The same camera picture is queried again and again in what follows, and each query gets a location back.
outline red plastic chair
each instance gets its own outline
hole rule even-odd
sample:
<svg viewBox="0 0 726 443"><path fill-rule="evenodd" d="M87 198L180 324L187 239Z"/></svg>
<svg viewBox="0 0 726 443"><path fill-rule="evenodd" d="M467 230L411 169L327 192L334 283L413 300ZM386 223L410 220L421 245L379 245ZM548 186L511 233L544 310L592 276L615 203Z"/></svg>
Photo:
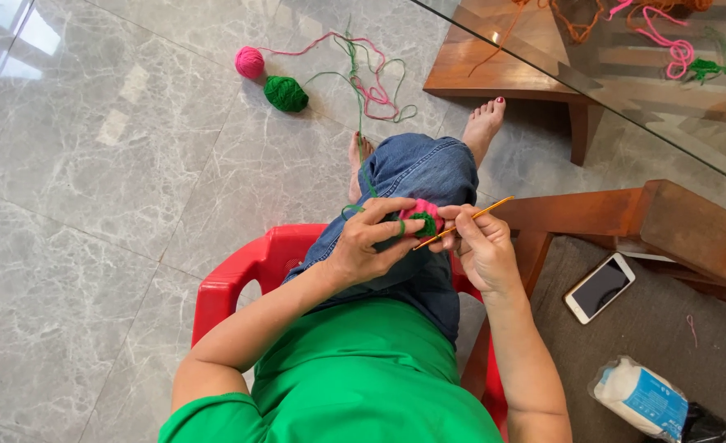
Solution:
<svg viewBox="0 0 726 443"><path fill-rule="evenodd" d="M262 294L281 285L284 277L305 258L309 247L316 241L327 225L285 225L270 229L229 256L216 267L200 284L196 298L196 313L193 318L191 346L196 345L215 325L234 314L240 291L251 280L259 282ZM467 280L458 258L453 257L453 287L480 300L480 292ZM489 336L486 388L482 398L483 406L491 414L496 427L507 440L506 416L508 405L505 391L496 368L494 348Z"/></svg>

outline green shirt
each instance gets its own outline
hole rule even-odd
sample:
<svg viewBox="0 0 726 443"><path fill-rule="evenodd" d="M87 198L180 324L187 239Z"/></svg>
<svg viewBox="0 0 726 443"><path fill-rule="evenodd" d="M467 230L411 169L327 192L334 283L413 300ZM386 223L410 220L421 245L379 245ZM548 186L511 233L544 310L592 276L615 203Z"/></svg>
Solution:
<svg viewBox="0 0 726 443"><path fill-rule="evenodd" d="M186 404L160 443L502 442L459 386L453 347L417 309L366 299L298 319L255 368L250 396Z"/></svg>

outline crochet hook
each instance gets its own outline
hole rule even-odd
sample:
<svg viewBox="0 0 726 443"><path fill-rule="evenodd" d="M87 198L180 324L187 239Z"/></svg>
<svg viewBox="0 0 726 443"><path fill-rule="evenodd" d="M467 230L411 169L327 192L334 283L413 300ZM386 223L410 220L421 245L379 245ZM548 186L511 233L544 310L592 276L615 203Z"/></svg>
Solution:
<svg viewBox="0 0 726 443"><path fill-rule="evenodd" d="M473 215L472 216L472 220L475 220L477 217L479 217L479 216L481 216L483 214L486 214L486 212L489 212L490 210L494 209L495 207L500 206L501 204L507 202L510 199L514 199L514 198L515 198L515 196L510 196L510 197L507 197L505 199L502 199L502 200L496 202L495 204L493 204L493 205L487 207L486 209L478 212L477 214ZM419 244L418 246L413 247L412 250L413 251L417 251L421 247L426 246L427 244L430 244L430 243L436 241L436 239L442 238L442 236L444 236L445 234L451 233L451 232L453 232L455 230L456 230L456 227L455 226L452 227L452 228L450 228L450 229L446 229L446 230L442 231L441 233L437 234L436 236L431 237L428 240L424 241L423 243Z"/></svg>

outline green yarn ball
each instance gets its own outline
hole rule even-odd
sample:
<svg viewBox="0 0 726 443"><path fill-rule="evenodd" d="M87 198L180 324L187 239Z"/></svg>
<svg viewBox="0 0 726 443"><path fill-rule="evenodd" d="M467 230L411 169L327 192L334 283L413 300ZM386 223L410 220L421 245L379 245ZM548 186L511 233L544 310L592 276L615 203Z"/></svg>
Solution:
<svg viewBox="0 0 726 443"><path fill-rule="evenodd" d="M437 224L434 222L434 218L427 213L426 211L423 212L416 212L413 215L410 215L409 218L411 219L423 219L426 221L426 224L423 225L423 228L420 229L415 233L415 237L433 237L437 235Z"/></svg>
<svg viewBox="0 0 726 443"><path fill-rule="evenodd" d="M309 96L292 77L270 75L264 84L264 96L272 106L283 112L300 112L309 106Z"/></svg>

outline blue jeans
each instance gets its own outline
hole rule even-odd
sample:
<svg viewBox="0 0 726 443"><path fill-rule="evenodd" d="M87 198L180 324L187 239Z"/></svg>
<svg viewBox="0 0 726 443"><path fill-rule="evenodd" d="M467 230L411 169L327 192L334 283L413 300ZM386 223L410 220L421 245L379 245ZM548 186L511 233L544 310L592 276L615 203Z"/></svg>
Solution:
<svg viewBox="0 0 726 443"><path fill-rule="evenodd" d="M358 205L371 197L363 168L380 197L421 198L437 206L476 203L475 159L466 144L451 137L432 139L423 134L402 134L385 139L360 168L357 181L363 196ZM303 263L289 271L284 283L327 258L343 227L343 218L333 220L311 246ZM393 241L375 247L382 250ZM435 254L423 247L410 251L382 277L347 288L311 312L368 297L397 299L426 315L455 346L460 307L451 278L447 252Z"/></svg>

